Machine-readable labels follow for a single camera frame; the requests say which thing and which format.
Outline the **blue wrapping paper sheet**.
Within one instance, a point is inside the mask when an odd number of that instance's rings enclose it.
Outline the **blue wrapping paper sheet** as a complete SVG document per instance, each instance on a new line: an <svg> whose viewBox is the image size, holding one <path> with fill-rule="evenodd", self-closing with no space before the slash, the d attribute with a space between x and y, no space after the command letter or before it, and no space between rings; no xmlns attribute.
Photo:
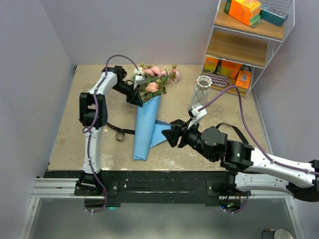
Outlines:
<svg viewBox="0 0 319 239"><path fill-rule="evenodd" d="M166 141L162 131L171 124L157 119L160 102L161 97L156 96L137 109L133 160L146 161L150 148Z"/></svg>

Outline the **black ribbon with gold lettering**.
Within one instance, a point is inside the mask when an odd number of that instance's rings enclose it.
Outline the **black ribbon with gold lettering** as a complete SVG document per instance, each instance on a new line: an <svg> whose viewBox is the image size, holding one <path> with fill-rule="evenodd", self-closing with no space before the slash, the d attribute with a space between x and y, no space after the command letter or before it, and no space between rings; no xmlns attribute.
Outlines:
<svg viewBox="0 0 319 239"><path fill-rule="evenodd" d="M131 129L125 129L125 128L119 128L119 127L116 127L112 124L110 124L109 122L106 123L106 125L115 130L116 131L116 140L117 141L122 141L125 137L125 134L132 134L134 135L135 134L135 131L134 130L131 130ZM222 125L225 125L225 126L229 126L229 127L232 127L234 129L234 131L236 132L237 136L240 138L240 140L245 143L245 144L248 144L248 140L246 139L246 137L244 136L244 134L240 131L239 128L237 128L236 126L233 126L231 124L228 124L228 123L219 123L215 128L219 129L220 126Z"/></svg>

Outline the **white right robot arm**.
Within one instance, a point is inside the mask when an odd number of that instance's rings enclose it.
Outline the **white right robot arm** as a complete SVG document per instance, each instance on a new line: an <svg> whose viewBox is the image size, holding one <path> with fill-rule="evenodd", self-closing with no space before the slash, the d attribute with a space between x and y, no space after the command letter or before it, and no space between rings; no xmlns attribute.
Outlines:
<svg viewBox="0 0 319 239"><path fill-rule="evenodd" d="M277 191L294 198L319 200L319 162L295 162L267 153L246 141L229 140L216 126L200 132L197 125L175 120L162 131L171 147L190 146L210 162L226 169L226 180L212 188L229 196L252 190Z"/></svg>

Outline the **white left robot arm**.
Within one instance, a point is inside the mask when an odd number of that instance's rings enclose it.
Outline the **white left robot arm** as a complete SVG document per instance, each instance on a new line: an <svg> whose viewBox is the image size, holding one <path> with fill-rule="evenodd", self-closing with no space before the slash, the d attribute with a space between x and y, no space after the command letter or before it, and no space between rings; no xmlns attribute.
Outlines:
<svg viewBox="0 0 319 239"><path fill-rule="evenodd" d="M145 82L142 71L137 69L131 81L125 80L126 75L127 72L121 66L105 67L94 87L79 96L79 121L85 134L85 159L76 187L86 189L91 195L107 195L102 183L100 162L102 132L108 121L106 96L115 90L126 96L127 103L143 105L139 93L140 84Z"/></svg>

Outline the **pink rose stem with buds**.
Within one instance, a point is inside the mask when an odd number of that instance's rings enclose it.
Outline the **pink rose stem with buds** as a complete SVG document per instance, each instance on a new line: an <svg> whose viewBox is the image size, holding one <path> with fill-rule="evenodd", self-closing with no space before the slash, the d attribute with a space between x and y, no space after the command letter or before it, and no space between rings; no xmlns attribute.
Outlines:
<svg viewBox="0 0 319 239"><path fill-rule="evenodd" d="M180 79L180 73L177 71L176 64L172 64L171 71L168 74L168 79L173 83L176 83Z"/></svg>

